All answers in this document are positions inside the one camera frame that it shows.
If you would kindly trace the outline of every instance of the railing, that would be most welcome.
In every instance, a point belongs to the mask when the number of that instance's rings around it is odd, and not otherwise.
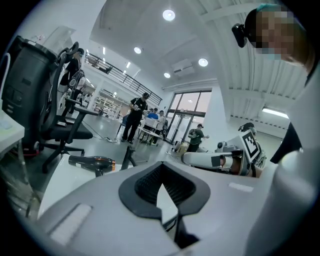
[[[140,95],[142,95],[143,93],[148,93],[150,95],[148,100],[152,101],[153,103],[159,105],[160,102],[162,101],[162,98],[154,94],[152,91],[150,91],[148,88],[143,86],[141,83],[139,83],[137,80],[132,78],[130,75],[125,74],[119,68],[111,65],[106,61],[103,61],[99,57],[86,52],[84,62],[106,73],[107,75],[117,79],[119,82],[128,86],[129,88],[136,91]]]

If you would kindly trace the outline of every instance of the tube light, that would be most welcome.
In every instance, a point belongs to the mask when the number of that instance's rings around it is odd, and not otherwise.
[[[270,108],[264,107],[262,109],[262,112],[266,112],[266,113],[269,113],[269,114],[272,114],[272,115],[276,115],[276,116],[279,116],[279,117],[283,117],[283,118],[289,119],[289,117],[285,113],[282,113],[282,112],[279,112],[279,111],[275,111],[275,110],[272,110]]]

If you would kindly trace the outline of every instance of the door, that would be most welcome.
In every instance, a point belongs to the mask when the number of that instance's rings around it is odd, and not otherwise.
[[[166,140],[171,144],[175,143],[175,141],[181,142],[184,140],[191,121],[192,115],[175,114]]]

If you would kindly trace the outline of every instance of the backpack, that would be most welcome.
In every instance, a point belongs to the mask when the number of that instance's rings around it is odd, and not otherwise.
[[[190,139],[196,138],[196,137],[197,137],[196,129],[191,129],[191,130],[189,131],[188,137],[189,137]]]

